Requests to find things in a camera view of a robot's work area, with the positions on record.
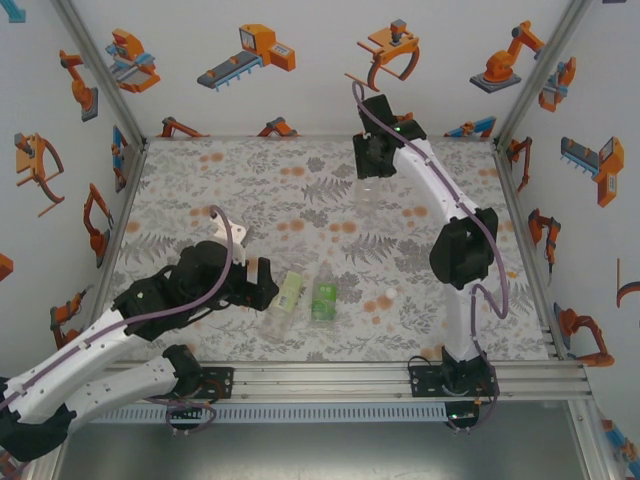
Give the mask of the pale yellow label plastic bottle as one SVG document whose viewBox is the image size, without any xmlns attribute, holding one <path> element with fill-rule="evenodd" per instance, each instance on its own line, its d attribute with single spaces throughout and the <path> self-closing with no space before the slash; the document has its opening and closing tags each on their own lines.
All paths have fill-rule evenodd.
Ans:
<svg viewBox="0 0 640 480">
<path fill-rule="evenodd" d="M 278 294 L 271 301 L 260 330 L 263 339 L 279 343 L 291 327 L 303 287 L 303 267 L 292 264 L 283 277 Z"/>
</svg>

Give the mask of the clear unlabelled plastic bottle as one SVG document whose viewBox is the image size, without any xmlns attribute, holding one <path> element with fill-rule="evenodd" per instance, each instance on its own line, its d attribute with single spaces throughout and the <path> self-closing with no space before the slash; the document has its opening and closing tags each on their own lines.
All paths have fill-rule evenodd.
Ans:
<svg viewBox="0 0 640 480">
<path fill-rule="evenodd" d="M 355 207 L 362 215 L 377 212 L 381 190 L 381 179 L 370 177 L 355 182 Z"/>
</svg>

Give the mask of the green label plastic bottle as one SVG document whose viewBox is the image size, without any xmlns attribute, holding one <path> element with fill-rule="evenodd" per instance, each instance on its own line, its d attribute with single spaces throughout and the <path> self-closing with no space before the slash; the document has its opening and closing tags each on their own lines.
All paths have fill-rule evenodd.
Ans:
<svg viewBox="0 0 640 480">
<path fill-rule="evenodd" d="M 338 285 L 331 265 L 323 261 L 313 280 L 310 315 L 311 323 L 316 327 L 333 324 L 336 317 Z"/>
</svg>

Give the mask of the floral patterned table cover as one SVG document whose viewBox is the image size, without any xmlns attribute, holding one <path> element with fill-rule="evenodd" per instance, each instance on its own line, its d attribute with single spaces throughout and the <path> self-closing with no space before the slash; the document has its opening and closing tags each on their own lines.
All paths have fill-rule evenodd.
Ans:
<svg viewBox="0 0 640 480">
<path fill-rule="evenodd" d="M 437 360 L 447 313 L 428 261 L 440 225 L 411 182 L 381 180 L 375 214 L 355 207 L 355 161 L 348 140 L 154 142 L 148 152 L 113 273 L 110 292 L 178 261 L 210 238 L 209 207 L 220 206 L 247 230 L 247 258 L 265 257 L 282 280 L 303 267 L 294 319 L 279 343 L 262 338 L 264 316 L 231 307 L 131 353 L 151 359 L 185 344 L 202 360 Z M 311 323 L 314 277 L 323 261 L 338 285 L 332 325 Z M 385 297 L 387 288 L 398 292 Z"/>
</svg>

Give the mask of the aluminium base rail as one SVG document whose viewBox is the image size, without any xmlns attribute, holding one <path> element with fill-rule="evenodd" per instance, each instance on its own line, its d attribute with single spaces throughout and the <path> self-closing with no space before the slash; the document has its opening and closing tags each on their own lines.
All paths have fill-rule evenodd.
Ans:
<svg viewBox="0 0 640 480">
<path fill-rule="evenodd" d="M 515 361 L 495 365 L 496 394 L 471 398 L 413 397 L 408 368 L 427 364 L 412 361 L 390 363 L 207 363 L 204 367 L 235 370 L 232 394 L 227 402 L 383 402 L 400 400 L 465 401 L 471 399 L 582 400 L 592 396 L 585 369 L 572 361 Z M 69 399 L 91 382 L 100 394 L 129 389 L 143 394 L 164 394 L 179 377 L 163 362 L 117 362 L 103 372 L 52 374 L 63 399 Z"/>
</svg>

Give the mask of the aluminium side rail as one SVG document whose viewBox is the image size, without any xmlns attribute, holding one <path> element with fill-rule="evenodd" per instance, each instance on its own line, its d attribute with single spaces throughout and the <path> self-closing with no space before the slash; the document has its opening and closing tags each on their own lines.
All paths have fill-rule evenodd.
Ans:
<svg viewBox="0 0 640 480">
<path fill-rule="evenodd" d="M 562 335 L 555 319 L 551 295 L 547 285 L 548 275 L 540 267 L 537 250 L 533 244 L 525 211 L 519 201 L 516 185 L 510 173 L 505 153 L 494 147 L 495 163 L 499 180 L 514 225 L 515 236 L 523 262 L 527 280 L 531 287 L 538 323 L 544 336 L 548 356 L 551 360 L 569 359 Z"/>
<path fill-rule="evenodd" d="M 86 322 L 83 324 L 83 331 L 79 335 L 79 349 L 88 350 L 93 344 L 101 343 L 101 338 L 109 333 L 109 326 L 101 326 L 100 318 L 104 313 L 109 313 L 109 307 L 104 309 L 105 302 L 112 284 L 113 273 L 115 271 L 119 252 L 122 246 L 126 223 L 130 218 L 131 209 L 137 194 L 138 185 L 141 179 L 142 170 L 148 156 L 150 144 L 146 142 L 141 150 L 133 156 L 133 166 L 130 171 L 131 176 L 125 188 L 124 203 L 119 214 L 115 228 L 111 230 L 111 237 L 107 252 L 104 257 L 102 267 L 97 271 L 99 277 L 91 284 L 88 291 L 90 303 L 86 307 Z"/>
</svg>

